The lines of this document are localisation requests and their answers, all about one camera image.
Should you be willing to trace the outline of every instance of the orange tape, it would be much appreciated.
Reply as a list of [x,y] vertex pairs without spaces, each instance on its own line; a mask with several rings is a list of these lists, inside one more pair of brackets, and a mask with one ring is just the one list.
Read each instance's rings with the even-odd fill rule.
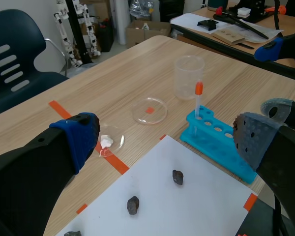
[[[102,146],[100,145],[100,142],[97,143],[95,150],[98,151],[99,153],[101,151],[105,151],[104,149],[102,149]],[[109,155],[107,157],[104,157],[106,159],[106,161],[109,162],[109,164],[111,164],[120,174],[124,174],[129,170],[129,167],[127,167],[118,157],[116,157],[112,152],[110,152],[109,150],[107,150],[109,152],[109,154],[106,152],[106,155]]]
[[80,214],[85,208],[87,208],[88,205],[84,204],[83,206],[81,206],[76,212],[77,214]]
[[[70,115],[69,112],[67,112],[58,102],[52,101],[49,103],[49,105],[64,119],[70,118],[72,115]],[[100,145],[100,142],[97,143],[95,150],[100,153],[102,150],[102,146]],[[104,151],[105,155],[110,155],[108,157],[105,157],[105,159],[120,173],[124,174],[129,170],[129,167],[127,167],[118,157],[113,155],[108,149],[102,150]]]
[[244,208],[249,212],[252,206],[254,205],[255,201],[257,200],[257,196],[253,193],[250,194],[249,198],[247,199]]
[[51,106],[64,119],[69,119],[72,116],[56,101],[50,102],[49,106]]
[[166,134],[164,134],[162,137],[159,138],[159,140],[162,140],[166,137]]

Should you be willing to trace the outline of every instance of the test tube rack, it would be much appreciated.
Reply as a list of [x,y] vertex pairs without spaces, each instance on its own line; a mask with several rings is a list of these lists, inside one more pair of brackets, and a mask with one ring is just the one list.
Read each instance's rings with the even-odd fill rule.
[[216,161],[247,183],[256,177],[251,167],[239,156],[233,139],[233,128],[214,118],[214,112],[200,106],[199,119],[195,111],[187,116],[189,126],[180,139]]

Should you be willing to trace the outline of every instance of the light wood table surface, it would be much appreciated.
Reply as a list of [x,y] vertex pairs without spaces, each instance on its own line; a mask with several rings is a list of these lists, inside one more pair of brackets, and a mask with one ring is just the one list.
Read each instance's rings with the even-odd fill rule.
[[[24,146],[50,123],[61,119],[48,105],[55,100],[71,115],[92,112],[98,115],[101,125],[123,129],[125,144],[115,154],[131,167],[159,142],[163,134],[179,141],[181,132],[187,127],[186,115],[194,109],[194,101],[180,101],[173,94],[174,61],[183,55],[204,58],[203,105],[227,124],[231,125],[240,113],[259,113],[261,103],[267,99],[295,100],[295,80],[168,37],[156,36],[0,114],[0,154]],[[147,96],[166,102],[169,113],[163,122],[142,125],[133,120],[132,105]],[[76,211],[83,204],[89,205],[120,177],[119,172],[97,155],[94,151],[73,182],[64,189],[45,236],[59,232],[77,216]],[[263,185],[257,177],[249,187],[259,193]]]
[[[228,7],[231,7],[231,6],[234,6],[234,5],[235,5],[235,3],[231,2],[231,3],[229,3]],[[215,14],[214,11],[210,11],[206,7],[202,8],[200,10],[194,11],[192,13],[196,14],[196,15],[208,17],[208,18],[211,18],[211,19],[213,19],[213,15]],[[280,29],[284,30],[282,32],[283,36],[295,33],[295,17],[287,16],[287,15],[281,15],[281,14],[279,14],[278,17],[279,17]],[[263,26],[263,27],[275,29],[274,16],[267,17],[267,18],[263,19],[262,21],[257,22],[256,24],[260,25],[260,26]],[[222,44],[228,46],[229,48],[234,48],[234,49],[240,50],[242,52],[248,53],[250,55],[254,55],[255,51],[259,47],[261,47],[261,46],[267,44],[268,42],[272,41],[272,40],[268,40],[265,43],[250,43],[250,42],[245,41],[244,44],[249,45],[249,46],[254,48],[253,50],[251,50],[251,49],[247,49],[247,48],[244,48],[244,47],[241,47],[241,46],[238,46],[238,45],[231,46],[231,45],[229,45],[227,43],[224,43],[223,41],[213,37],[211,34],[208,34],[208,33],[196,31],[196,30],[193,30],[193,29],[188,29],[188,30],[195,33],[198,36],[205,37],[207,39],[211,39],[211,40],[213,40],[215,42],[218,42],[218,43],[222,43]],[[213,45],[213,44],[211,46],[205,45],[205,43],[196,43],[195,44],[195,43],[192,42],[193,40],[190,40],[190,39],[187,39],[187,40],[182,39],[181,41],[191,43],[193,45],[196,45],[196,46],[208,49],[208,50],[212,50],[212,51],[217,52],[217,53],[219,53],[219,51],[220,51],[219,49],[216,49],[215,45]],[[224,52],[224,54],[227,54],[228,56],[231,57],[234,54],[234,52],[229,52],[229,53]],[[295,60],[294,59],[280,59],[280,60],[277,60],[275,63],[285,65],[285,66],[288,66],[288,67],[291,67],[291,68],[295,68]]]

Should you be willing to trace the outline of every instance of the glass petri dish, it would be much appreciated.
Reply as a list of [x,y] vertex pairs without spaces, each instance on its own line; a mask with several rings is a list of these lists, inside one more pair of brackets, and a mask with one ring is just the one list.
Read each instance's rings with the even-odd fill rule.
[[102,148],[99,151],[99,157],[108,157],[120,150],[124,144],[123,131],[115,126],[100,126],[98,141],[101,141],[102,135],[108,135],[114,142],[110,147]]
[[160,99],[148,97],[132,106],[132,117],[141,124],[157,124],[165,119],[168,108]]

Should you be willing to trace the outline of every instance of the chair backrest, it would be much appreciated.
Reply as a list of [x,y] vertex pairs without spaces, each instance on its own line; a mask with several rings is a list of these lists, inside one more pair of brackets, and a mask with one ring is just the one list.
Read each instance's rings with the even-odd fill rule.
[[46,48],[35,21],[16,9],[0,11],[0,93],[27,84],[25,76],[37,71],[34,59]]

